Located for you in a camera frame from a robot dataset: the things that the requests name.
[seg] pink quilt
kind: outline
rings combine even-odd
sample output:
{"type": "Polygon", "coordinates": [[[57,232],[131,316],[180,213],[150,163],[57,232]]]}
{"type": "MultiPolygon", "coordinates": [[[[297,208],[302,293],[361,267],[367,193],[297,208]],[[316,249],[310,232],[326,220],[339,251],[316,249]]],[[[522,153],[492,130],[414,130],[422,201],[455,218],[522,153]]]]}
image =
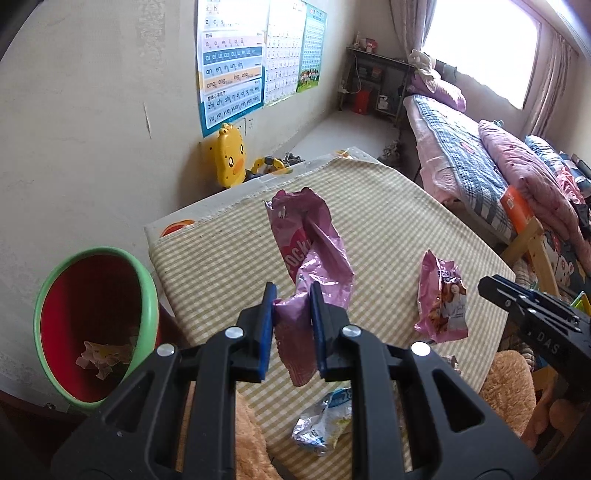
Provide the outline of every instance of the pink quilt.
{"type": "Polygon", "coordinates": [[[482,120],[478,133],[507,182],[517,188],[540,222],[571,242],[581,265],[591,274],[591,245],[584,240],[577,215],[549,169],[526,144],[502,128],[482,120]]]}

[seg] curtain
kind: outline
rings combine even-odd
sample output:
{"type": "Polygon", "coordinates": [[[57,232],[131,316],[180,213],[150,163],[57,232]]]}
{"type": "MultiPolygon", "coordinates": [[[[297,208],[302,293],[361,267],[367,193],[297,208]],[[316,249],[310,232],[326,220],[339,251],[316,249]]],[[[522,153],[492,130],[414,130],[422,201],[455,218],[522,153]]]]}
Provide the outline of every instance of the curtain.
{"type": "Polygon", "coordinates": [[[437,0],[390,0],[394,31],[408,56],[421,50],[429,33],[437,0]]]}
{"type": "Polygon", "coordinates": [[[545,69],[545,78],[525,123],[522,137],[525,135],[543,137],[545,135],[552,114],[566,90],[566,79],[572,57],[573,47],[562,35],[553,31],[550,59],[545,69]]]}

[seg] pink snack wrapper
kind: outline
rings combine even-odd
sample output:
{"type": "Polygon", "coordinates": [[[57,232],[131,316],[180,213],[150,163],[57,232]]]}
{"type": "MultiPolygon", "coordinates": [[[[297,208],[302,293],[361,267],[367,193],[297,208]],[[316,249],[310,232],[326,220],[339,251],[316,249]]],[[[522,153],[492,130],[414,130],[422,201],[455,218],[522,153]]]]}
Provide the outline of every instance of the pink snack wrapper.
{"type": "Polygon", "coordinates": [[[291,297],[275,301],[275,339],[291,381],[301,387],[317,369],[309,289],[318,281],[326,303],[347,308],[354,273],[329,208],[312,190],[280,190],[265,205],[275,241],[296,287],[291,297]]]}
{"type": "Polygon", "coordinates": [[[437,258],[427,250],[418,284],[419,321],[414,329],[436,343],[468,336],[466,288],[453,260],[437,258]]]}

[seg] educational poster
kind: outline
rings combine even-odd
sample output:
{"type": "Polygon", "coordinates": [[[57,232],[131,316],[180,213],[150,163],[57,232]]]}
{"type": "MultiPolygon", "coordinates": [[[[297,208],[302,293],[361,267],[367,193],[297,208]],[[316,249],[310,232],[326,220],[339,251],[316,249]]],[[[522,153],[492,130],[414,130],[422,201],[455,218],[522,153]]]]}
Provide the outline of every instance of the educational poster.
{"type": "Polygon", "coordinates": [[[269,0],[199,0],[197,81],[203,136],[262,106],[269,0]]]}
{"type": "Polygon", "coordinates": [[[326,12],[308,4],[304,40],[301,48],[300,77],[297,83],[298,92],[303,92],[318,85],[325,29],[326,12]]]}
{"type": "Polygon", "coordinates": [[[267,31],[265,105],[273,105],[296,92],[306,11],[307,4],[301,1],[271,1],[267,31]]]}

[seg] hand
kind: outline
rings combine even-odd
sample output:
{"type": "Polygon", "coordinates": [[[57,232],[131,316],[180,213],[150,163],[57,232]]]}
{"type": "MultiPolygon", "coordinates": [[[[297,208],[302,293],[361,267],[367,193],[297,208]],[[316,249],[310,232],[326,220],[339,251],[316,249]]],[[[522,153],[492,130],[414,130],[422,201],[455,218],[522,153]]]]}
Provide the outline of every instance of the hand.
{"type": "Polygon", "coordinates": [[[564,438],[568,438],[582,416],[583,413],[568,400],[560,399],[553,402],[553,387],[549,387],[536,405],[521,440],[530,449],[535,448],[538,436],[548,427],[548,423],[562,433],[564,438]]]}

